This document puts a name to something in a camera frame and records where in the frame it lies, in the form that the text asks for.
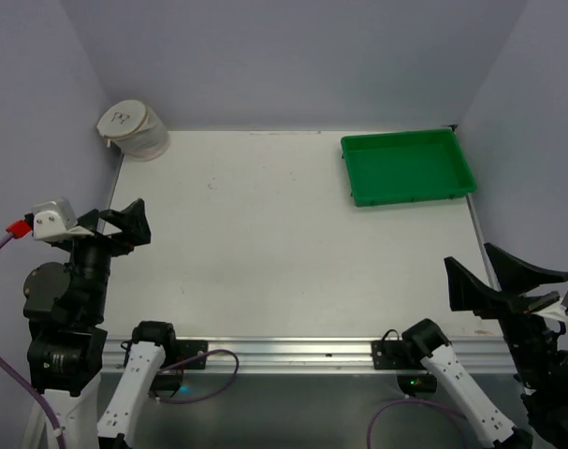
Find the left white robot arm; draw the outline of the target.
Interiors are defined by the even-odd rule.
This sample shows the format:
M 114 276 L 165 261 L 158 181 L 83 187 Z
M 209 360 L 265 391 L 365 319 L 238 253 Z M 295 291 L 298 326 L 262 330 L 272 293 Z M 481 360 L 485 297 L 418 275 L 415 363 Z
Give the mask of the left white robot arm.
M 153 380 L 177 354 L 172 324 L 140 322 L 126 344 L 124 373 L 109 406 L 97 411 L 110 264 L 150 243 L 145 202 L 139 198 L 123 210 L 76 216 L 60 198 L 33 207 L 25 222 L 34 239 L 69 254 L 65 263 L 32 270 L 23 285 L 31 385 L 51 435 L 60 448 L 131 448 Z

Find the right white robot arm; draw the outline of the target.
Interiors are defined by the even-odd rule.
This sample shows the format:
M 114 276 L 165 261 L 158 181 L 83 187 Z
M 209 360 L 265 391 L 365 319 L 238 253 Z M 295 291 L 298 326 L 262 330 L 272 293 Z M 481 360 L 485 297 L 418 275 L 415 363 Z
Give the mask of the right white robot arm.
M 531 448 L 546 442 L 568 448 L 568 350 L 558 341 L 568 324 L 568 272 L 540 268 L 500 247 L 484 246 L 498 289 L 448 256 L 445 270 L 452 311 L 495 320 L 524 392 L 529 430 L 517 427 L 459 362 L 443 331 L 424 319 L 402 333 L 408 355 L 442 385 L 484 448 Z

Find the white mesh laundry bag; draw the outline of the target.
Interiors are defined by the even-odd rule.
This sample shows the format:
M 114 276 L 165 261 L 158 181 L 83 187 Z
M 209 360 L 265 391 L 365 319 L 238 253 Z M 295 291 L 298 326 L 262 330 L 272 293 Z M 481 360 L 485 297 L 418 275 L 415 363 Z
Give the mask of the white mesh laundry bag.
M 150 106 L 137 99 L 110 107 L 96 129 L 108 147 L 115 144 L 124 156 L 140 162 L 159 157 L 170 145 L 166 126 Z

